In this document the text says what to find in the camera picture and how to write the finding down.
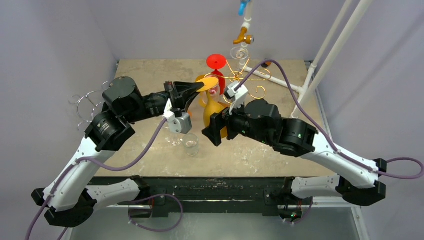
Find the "clear tall flute glass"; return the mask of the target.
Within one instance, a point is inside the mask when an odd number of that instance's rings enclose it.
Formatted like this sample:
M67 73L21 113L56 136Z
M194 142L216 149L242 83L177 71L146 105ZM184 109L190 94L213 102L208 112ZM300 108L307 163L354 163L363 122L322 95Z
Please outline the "clear tall flute glass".
M237 61L236 69L239 72L244 70L249 59L249 51L245 46L235 46L230 50L230 56Z

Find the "red plastic wine glass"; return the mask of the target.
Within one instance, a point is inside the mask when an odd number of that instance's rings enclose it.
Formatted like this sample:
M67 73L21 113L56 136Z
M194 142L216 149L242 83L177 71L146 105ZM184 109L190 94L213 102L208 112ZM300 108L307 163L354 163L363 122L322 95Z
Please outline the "red plastic wine glass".
M209 68L213 69L211 74L214 75L214 76L217 76L217 78L219 80L218 85L219 85L219 88L220 88L219 95L220 96L223 95L224 89L226 87L226 80L224 78L224 75L220 72L220 70L227 65L227 59L221 54L214 53L214 54L211 54L206 59L206 64Z

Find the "clear wine glass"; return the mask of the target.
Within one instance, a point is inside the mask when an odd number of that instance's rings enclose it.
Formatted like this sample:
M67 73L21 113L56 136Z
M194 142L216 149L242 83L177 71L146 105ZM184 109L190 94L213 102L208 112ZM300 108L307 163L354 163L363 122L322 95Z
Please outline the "clear wine glass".
M178 133L171 132L167 119L165 117L163 117L163 119L165 120L165 123L162 126L164 129L165 141L171 146L179 146L182 143L180 135Z

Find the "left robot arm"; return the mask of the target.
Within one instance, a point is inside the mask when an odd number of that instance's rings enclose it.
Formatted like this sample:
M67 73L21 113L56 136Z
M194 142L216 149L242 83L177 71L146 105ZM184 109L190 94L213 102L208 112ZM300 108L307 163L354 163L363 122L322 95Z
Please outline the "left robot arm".
M96 211L111 205L146 203L151 195L150 186L140 176L109 185L92 185L91 180L99 169L123 170L108 166L106 162L135 134L133 125L136 122L161 117L145 150L137 157L138 161L146 155L165 123L169 123L175 133L188 133L192 128L188 108L207 87L202 81L167 81L164 91L142 95L132 78L114 79L102 93L101 112L89 123L80 146L64 170L48 187L32 192L48 224L74 228Z

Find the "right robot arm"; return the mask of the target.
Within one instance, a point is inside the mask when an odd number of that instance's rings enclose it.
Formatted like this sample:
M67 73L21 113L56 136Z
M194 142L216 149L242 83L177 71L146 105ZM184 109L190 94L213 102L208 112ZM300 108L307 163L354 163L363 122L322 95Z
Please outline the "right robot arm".
M379 181L378 173L387 169L385 160L369 160L342 147L331 147L316 127L301 119L282 117L278 107L266 100L212 114L202 134L215 146L240 135L270 146L281 155L308 160L332 171L331 176L290 179L280 191L288 204L310 197L340 197L350 204L368 207L386 198L387 187Z

